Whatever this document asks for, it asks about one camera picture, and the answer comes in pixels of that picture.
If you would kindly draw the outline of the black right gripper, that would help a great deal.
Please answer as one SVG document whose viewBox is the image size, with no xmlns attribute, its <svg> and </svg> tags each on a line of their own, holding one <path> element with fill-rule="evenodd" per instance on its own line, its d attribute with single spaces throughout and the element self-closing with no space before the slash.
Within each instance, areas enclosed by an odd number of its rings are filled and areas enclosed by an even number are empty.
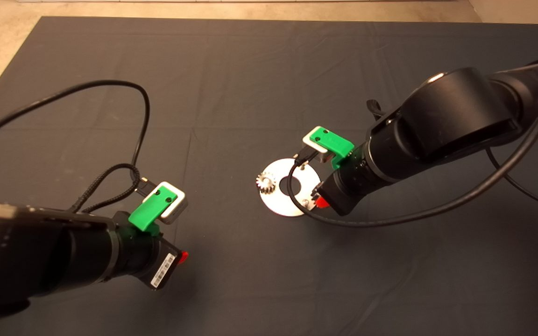
<svg viewBox="0 0 538 336">
<path fill-rule="evenodd" d="M 382 187 L 382 179 L 372 172 L 363 156 L 352 156 L 330 174 L 311 195 L 316 208 L 331 207 L 346 216 L 368 194 Z"/>
</svg>

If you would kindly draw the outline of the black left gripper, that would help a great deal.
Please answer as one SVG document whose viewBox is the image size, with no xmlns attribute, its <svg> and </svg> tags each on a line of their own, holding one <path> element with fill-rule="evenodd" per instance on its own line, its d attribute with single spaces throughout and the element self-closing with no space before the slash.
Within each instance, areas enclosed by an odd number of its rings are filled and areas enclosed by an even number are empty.
<svg viewBox="0 0 538 336">
<path fill-rule="evenodd" d="M 117 212 L 112 219 L 118 236 L 118 257 L 111 271 L 111 279 L 132 276 L 152 291 L 163 289 L 175 268 L 189 257 L 162 234 L 152 236 L 128 221 L 128 212 Z"/>
</svg>

